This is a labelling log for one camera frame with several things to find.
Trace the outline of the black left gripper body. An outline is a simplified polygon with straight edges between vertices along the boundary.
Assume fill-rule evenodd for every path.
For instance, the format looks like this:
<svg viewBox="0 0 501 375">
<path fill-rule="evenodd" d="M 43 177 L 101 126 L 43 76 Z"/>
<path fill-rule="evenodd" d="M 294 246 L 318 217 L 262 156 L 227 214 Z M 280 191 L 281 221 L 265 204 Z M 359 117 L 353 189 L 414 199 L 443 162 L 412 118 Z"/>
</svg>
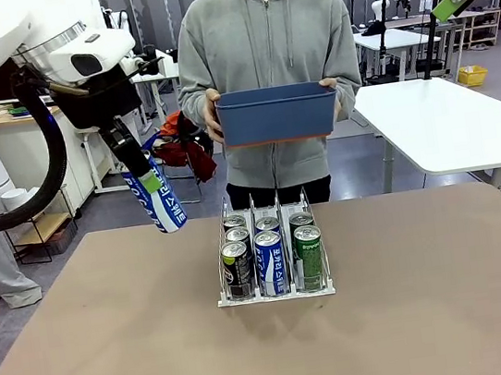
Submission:
<svg viewBox="0 0 501 375">
<path fill-rule="evenodd" d="M 141 99 L 134 84 L 122 69 L 93 76 L 79 86 L 88 95 L 57 92 L 57 105 L 78 129 L 113 125 L 113 118 L 140 107 Z"/>
</svg>

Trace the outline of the person's right hand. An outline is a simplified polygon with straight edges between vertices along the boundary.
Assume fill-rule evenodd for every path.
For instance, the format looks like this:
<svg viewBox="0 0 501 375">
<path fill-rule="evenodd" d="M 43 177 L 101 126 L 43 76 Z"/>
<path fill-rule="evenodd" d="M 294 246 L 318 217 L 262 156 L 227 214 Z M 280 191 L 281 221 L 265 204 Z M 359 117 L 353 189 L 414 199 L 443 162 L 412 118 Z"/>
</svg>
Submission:
<svg viewBox="0 0 501 375">
<path fill-rule="evenodd" d="M 224 134 L 216 113 L 216 103 L 221 95 L 216 89 L 207 89 L 205 92 L 205 104 L 203 106 L 203 120 L 207 127 L 207 134 L 217 143 L 224 144 Z"/>
</svg>

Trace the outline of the person's left hand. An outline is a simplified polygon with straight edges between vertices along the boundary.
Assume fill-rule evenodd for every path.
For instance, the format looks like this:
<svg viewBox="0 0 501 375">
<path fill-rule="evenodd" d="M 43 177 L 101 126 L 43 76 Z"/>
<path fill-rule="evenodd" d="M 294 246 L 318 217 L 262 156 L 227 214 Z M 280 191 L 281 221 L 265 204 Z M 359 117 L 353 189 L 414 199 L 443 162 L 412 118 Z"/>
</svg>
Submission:
<svg viewBox="0 0 501 375">
<path fill-rule="evenodd" d="M 335 92 L 335 103 L 334 103 L 334 119 L 335 122 L 339 121 L 339 117 L 342 111 L 342 104 L 339 98 L 339 91 L 337 89 L 337 79 L 335 78 L 325 78 L 319 81 L 319 85 L 326 89 L 334 90 Z"/>
</svg>

